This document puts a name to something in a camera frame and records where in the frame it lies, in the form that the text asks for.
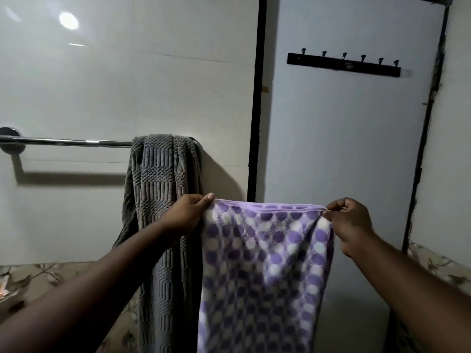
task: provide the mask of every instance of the white wall tile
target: white wall tile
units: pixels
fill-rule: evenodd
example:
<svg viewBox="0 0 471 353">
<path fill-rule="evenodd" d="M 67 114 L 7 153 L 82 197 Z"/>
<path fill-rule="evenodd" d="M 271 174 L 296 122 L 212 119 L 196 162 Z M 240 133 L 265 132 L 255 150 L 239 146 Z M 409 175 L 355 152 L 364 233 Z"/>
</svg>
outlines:
<svg viewBox="0 0 471 353">
<path fill-rule="evenodd" d="M 138 51 L 255 64 L 259 0 L 133 0 L 133 6 Z"/>
<path fill-rule="evenodd" d="M 196 138 L 220 165 L 248 166 L 252 66 L 137 53 L 136 132 Z"/>
</svg>

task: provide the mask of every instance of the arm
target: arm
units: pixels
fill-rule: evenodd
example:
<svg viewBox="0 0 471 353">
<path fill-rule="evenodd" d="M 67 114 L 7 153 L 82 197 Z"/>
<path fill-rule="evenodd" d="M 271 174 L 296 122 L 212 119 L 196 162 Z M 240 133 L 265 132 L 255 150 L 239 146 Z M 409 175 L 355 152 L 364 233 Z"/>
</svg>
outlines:
<svg viewBox="0 0 471 353">
<path fill-rule="evenodd" d="M 380 239 L 361 203 L 344 198 L 327 209 L 323 216 L 332 221 L 344 254 L 428 352 L 471 351 L 471 297 Z"/>
<path fill-rule="evenodd" d="M 191 233 L 213 199 L 181 197 L 86 272 L 3 322 L 2 353 L 94 352 L 162 253 Z"/>
</svg>

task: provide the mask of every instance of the coat hook rack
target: coat hook rack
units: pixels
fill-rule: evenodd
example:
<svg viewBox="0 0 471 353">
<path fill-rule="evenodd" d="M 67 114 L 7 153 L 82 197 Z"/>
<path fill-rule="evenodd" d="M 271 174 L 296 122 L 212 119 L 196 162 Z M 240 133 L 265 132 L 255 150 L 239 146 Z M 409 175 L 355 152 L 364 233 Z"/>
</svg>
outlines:
<svg viewBox="0 0 471 353">
<path fill-rule="evenodd" d="M 342 53 L 342 58 L 326 57 L 327 51 L 322 52 L 322 56 L 305 54 L 303 48 L 302 54 L 288 53 L 288 64 L 303 65 L 306 67 L 325 68 L 333 70 L 344 70 L 348 72 L 393 76 L 399 78 L 401 67 L 398 67 L 399 59 L 394 61 L 394 66 L 382 64 L 384 58 L 379 58 L 378 63 L 366 63 L 366 54 L 362 54 L 360 61 L 346 60 L 347 52 Z"/>
</svg>

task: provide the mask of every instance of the hand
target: hand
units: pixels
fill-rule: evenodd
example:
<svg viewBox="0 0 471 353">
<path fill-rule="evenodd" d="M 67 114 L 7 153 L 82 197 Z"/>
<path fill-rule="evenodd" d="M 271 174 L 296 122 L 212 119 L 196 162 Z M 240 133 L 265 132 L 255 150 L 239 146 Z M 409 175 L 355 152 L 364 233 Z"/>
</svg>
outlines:
<svg viewBox="0 0 471 353">
<path fill-rule="evenodd" d="M 214 201 L 214 194 L 185 194 L 179 198 L 157 221 L 166 231 L 179 236 L 190 234 L 197 226 L 203 212 Z"/>
<path fill-rule="evenodd" d="M 351 256 L 351 249 L 365 236 L 374 235 L 370 214 L 360 202 L 342 198 L 327 205 L 322 216 L 332 222 L 333 231 L 342 240 L 342 251 Z"/>
</svg>

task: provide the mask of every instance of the towel bar bracket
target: towel bar bracket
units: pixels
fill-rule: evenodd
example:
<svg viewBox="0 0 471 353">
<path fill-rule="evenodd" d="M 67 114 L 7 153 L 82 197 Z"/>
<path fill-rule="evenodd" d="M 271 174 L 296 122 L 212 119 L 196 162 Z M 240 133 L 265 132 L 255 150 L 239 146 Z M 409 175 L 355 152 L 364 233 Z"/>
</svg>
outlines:
<svg viewBox="0 0 471 353">
<path fill-rule="evenodd" d="M 13 127 L 0 127 L 0 136 L 21 136 L 21 134 Z M 0 149 L 9 155 L 19 155 L 25 150 L 25 147 L 25 145 L 19 143 L 0 142 Z"/>
</svg>

